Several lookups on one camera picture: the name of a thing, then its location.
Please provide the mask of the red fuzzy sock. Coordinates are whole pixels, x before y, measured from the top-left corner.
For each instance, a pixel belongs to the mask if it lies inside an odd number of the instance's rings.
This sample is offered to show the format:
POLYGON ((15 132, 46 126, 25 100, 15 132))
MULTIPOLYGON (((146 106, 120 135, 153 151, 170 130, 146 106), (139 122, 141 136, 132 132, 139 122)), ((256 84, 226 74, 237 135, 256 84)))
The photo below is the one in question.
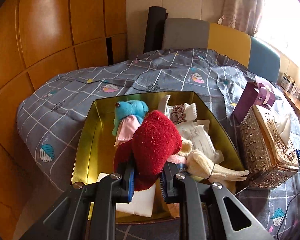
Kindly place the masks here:
POLYGON ((131 140, 118 146, 114 171, 134 158, 134 190, 149 189, 158 179, 169 156, 181 149, 181 135, 171 120, 158 110, 149 113, 131 140))

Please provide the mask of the grey checked bed quilt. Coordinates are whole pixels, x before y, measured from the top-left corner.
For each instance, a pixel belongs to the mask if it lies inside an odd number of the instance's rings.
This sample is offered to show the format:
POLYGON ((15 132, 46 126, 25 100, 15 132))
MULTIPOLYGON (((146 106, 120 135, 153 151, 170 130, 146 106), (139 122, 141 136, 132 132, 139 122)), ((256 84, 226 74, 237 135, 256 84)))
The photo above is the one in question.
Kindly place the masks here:
MULTIPOLYGON (((63 192, 70 186, 79 137, 93 101, 145 92, 220 96, 226 110, 220 123, 237 146, 238 125, 231 114, 246 83, 255 77, 237 61, 213 50, 151 51, 112 66, 56 75, 20 103, 17 129, 43 174, 63 192)), ((282 90, 275 85, 273 91, 275 111, 291 114, 290 139, 300 150, 298 118, 282 90)), ((247 189, 238 198, 273 237, 292 239, 300 232, 300 194, 293 199, 299 190, 300 170, 274 190, 247 189)))

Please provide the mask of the black rolled mat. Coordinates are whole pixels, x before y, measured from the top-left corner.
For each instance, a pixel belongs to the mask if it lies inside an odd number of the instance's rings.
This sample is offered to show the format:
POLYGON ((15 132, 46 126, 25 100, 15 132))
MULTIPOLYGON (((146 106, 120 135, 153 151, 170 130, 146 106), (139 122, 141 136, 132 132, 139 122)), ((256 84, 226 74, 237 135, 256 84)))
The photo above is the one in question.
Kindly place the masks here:
POLYGON ((168 13, 165 8, 159 6, 149 7, 143 53, 162 48, 167 18, 168 13))

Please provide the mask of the white knit glove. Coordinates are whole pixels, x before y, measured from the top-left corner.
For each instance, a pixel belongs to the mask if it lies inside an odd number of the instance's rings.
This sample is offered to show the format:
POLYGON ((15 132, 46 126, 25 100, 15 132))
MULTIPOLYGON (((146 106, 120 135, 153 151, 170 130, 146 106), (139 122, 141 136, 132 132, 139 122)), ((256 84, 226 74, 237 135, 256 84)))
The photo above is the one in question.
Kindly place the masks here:
POLYGON ((168 118, 170 118, 170 113, 171 113, 171 110, 173 109, 172 106, 168 105, 168 101, 169 101, 170 97, 171 97, 170 95, 163 96, 160 99, 159 104, 158 104, 158 108, 157 108, 158 111, 163 113, 168 118))

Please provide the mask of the purple gift bag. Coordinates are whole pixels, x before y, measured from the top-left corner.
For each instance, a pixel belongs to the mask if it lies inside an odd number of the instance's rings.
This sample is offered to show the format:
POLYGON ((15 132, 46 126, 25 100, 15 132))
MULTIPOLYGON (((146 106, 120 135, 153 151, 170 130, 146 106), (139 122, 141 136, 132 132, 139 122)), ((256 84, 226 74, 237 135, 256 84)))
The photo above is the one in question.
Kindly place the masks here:
POLYGON ((233 115, 240 124, 252 106, 257 105, 270 109, 275 101, 271 83, 267 80, 262 80, 262 82, 249 81, 234 109, 233 115))

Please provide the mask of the cream cloth pouch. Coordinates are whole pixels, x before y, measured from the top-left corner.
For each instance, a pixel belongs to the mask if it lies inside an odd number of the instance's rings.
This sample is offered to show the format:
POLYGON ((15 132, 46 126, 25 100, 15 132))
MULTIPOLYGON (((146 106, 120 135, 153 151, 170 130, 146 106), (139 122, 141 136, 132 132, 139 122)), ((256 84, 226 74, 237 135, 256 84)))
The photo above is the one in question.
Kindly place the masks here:
POLYGON ((192 149, 192 142, 181 138, 181 149, 178 155, 186 158, 187 171, 194 176, 208 179, 209 182, 244 181, 250 173, 248 170, 235 171, 215 164, 200 150, 192 149))

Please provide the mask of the white paper packet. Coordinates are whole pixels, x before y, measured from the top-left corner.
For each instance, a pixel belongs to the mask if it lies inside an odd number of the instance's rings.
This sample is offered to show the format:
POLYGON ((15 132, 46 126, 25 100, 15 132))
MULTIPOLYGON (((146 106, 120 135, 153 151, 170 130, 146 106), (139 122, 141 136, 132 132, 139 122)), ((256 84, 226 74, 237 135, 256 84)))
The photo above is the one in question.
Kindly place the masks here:
POLYGON ((222 152, 215 149, 208 135, 209 120, 186 121, 177 124, 176 127, 183 138, 192 141, 194 150, 200 150, 215 164, 224 161, 222 152))

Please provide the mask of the blue plush toy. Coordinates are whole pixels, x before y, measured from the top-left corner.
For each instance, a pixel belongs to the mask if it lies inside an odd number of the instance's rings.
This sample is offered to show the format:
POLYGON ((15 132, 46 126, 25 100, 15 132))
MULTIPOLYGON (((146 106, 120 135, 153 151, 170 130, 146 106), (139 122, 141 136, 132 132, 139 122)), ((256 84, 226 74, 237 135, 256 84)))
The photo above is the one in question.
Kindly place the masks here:
POLYGON ((115 103, 115 118, 112 135, 116 137, 115 147, 132 139, 142 124, 149 109, 141 100, 118 101, 115 103))

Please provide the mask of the wooden wardrobe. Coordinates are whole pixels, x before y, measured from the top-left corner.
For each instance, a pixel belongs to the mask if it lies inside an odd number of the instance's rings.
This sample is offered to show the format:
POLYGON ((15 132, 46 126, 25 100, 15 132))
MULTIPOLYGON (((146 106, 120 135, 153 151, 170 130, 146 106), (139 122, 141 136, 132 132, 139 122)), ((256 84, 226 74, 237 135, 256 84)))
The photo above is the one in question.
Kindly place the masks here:
POLYGON ((57 74, 126 57, 126 0, 0 0, 0 237, 13 237, 39 177, 17 132, 21 100, 57 74))

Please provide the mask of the ornate gold tissue box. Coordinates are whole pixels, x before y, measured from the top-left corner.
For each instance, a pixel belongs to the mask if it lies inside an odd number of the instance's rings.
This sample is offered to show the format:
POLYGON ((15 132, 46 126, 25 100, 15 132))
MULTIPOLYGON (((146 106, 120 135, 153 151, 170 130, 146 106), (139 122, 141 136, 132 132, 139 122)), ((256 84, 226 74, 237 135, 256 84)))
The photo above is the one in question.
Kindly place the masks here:
POLYGON ((241 158, 250 172, 250 187, 272 190, 297 174, 299 163, 293 143, 282 140, 273 111, 251 106, 239 132, 241 158))

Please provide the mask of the silver box on desk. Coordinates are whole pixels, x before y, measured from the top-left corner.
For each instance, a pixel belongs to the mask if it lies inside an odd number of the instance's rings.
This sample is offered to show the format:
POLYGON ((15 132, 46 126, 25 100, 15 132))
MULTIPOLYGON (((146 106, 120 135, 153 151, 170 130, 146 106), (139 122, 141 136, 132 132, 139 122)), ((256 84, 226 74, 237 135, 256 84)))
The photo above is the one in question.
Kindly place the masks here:
POLYGON ((287 92, 291 92, 292 88, 294 86, 294 79, 290 76, 288 76, 287 74, 284 74, 282 79, 281 79, 281 83, 280 86, 287 92))

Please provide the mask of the blue yellow grey headboard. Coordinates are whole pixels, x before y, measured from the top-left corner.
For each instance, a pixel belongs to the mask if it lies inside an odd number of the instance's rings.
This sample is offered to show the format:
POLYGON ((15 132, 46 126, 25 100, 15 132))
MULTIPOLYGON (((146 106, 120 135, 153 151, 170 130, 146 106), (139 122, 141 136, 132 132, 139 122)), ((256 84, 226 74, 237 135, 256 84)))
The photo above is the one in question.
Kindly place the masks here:
POLYGON ((278 81, 280 56, 275 49, 246 33, 217 23, 169 18, 165 21, 162 48, 211 49, 270 82, 278 81))

